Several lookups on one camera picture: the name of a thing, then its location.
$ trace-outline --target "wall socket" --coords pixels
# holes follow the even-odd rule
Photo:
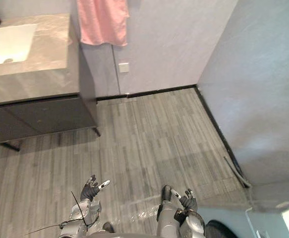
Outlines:
[[[129,63],[120,63],[119,65],[119,71],[120,73],[126,73],[129,72]]]

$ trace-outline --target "marble countertop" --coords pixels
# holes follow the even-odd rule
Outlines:
[[[0,64],[0,104],[79,92],[79,42],[68,13],[3,20],[37,24],[28,58]]]

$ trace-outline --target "bathroom vanity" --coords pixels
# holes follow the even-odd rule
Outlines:
[[[26,60],[0,64],[0,143],[85,127],[100,135],[93,78],[69,14],[8,19],[0,27],[25,24],[35,24]]]

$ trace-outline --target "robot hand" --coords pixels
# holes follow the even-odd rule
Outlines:
[[[197,212],[198,206],[197,206],[197,201],[196,198],[194,196],[194,192],[191,189],[188,189],[187,191],[185,191],[186,196],[181,196],[177,191],[175,191],[174,189],[171,190],[171,193],[177,197],[180,201],[180,203],[182,204],[182,206],[186,209],[186,210],[193,210],[195,212]]]
[[[84,185],[83,189],[80,193],[80,200],[89,199],[92,201],[97,193],[107,186],[110,183],[110,180],[105,181],[101,185],[98,186],[96,181],[96,176],[91,175],[91,177],[87,180],[86,184]]]

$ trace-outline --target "black glove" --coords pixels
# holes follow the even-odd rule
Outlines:
[[[182,206],[186,209],[186,210],[193,210],[195,212],[197,212],[198,206],[197,206],[197,201],[196,198],[194,197],[194,193],[191,189],[188,189],[187,191],[185,191],[187,197],[182,196],[179,201],[182,204]]]
[[[92,201],[94,197],[97,195],[97,193],[100,191],[98,188],[98,183],[94,183],[96,180],[96,176],[92,175],[86,182],[85,186],[81,190],[80,193],[80,201],[84,199],[89,199]]]

